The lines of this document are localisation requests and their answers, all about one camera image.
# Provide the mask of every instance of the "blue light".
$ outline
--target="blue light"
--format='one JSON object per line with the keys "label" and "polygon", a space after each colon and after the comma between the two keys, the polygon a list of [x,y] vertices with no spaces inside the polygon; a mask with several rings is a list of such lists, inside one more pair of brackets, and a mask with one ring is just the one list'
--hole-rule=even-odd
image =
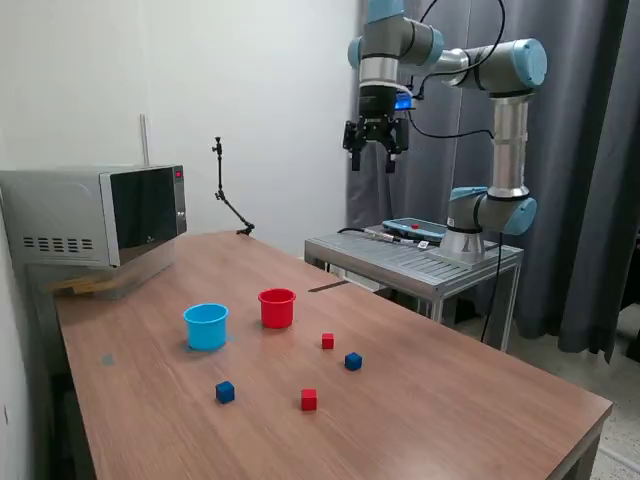
{"label": "blue light", "polygon": [[413,100],[411,95],[405,92],[396,95],[396,111],[411,110],[412,107]]}

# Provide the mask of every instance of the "white wall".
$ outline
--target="white wall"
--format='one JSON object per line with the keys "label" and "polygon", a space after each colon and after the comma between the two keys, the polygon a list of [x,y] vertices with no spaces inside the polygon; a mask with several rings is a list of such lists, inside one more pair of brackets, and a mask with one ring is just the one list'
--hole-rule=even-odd
{"label": "white wall", "polygon": [[357,0],[3,0],[0,126],[15,167],[185,165],[190,233],[241,227],[300,255],[344,226]]}
{"label": "white wall", "polygon": [[151,158],[185,165],[189,231],[242,226],[214,198],[215,136],[257,238],[301,255],[343,227],[357,0],[143,1]]}
{"label": "white wall", "polygon": [[142,162],[138,4],[2,0],[0,126],[15,167]]}
{"label": "white wall", "polygon": [[[0,166],[6,148],[0,130]],[[0,479],[28,479],[31,465],[31,421],[23,348],[25,318],[11,268],[0,215]]]}

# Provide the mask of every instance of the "blue cube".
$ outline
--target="blue cube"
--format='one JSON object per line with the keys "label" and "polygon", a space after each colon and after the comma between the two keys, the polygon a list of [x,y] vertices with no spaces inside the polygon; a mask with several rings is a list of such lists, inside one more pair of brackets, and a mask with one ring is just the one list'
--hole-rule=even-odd
{"label": "blue cube", "polygon": [[216,385],[216,398],[223,405],[236,398],[236,391],[231,382],[222,382]]}
{"label": "blue cube", "polygon": [[362,357],[355,352],[350,353],[344,357],[344,366],[347,370],[355,372],[362,367]]}

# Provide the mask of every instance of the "red cup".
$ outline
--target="red cup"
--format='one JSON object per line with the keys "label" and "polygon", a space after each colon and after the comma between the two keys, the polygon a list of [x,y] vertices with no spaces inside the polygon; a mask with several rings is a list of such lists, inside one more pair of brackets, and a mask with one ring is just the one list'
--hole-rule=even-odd
{"label": "red cup", "polygon": [[287,328],[293,323],[293,301],[296,294],[286,288],[265,290],[258,299],[261,304],[262,326]]}

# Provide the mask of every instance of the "red cube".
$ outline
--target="red cube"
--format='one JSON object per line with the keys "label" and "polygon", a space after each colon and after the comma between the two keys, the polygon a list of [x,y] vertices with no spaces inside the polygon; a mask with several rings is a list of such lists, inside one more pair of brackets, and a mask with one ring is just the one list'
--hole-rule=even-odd
{"label": "red cube", "polygon": [[324,350],[333,350],[335,339],[333,338],[333,333],[323,333],[322,334],[322,348]]}
{"label": "red cube", "polygon": [[311,412],[318,409],[318,393],[315,388],[304,388],[300,402],[303,412]]}

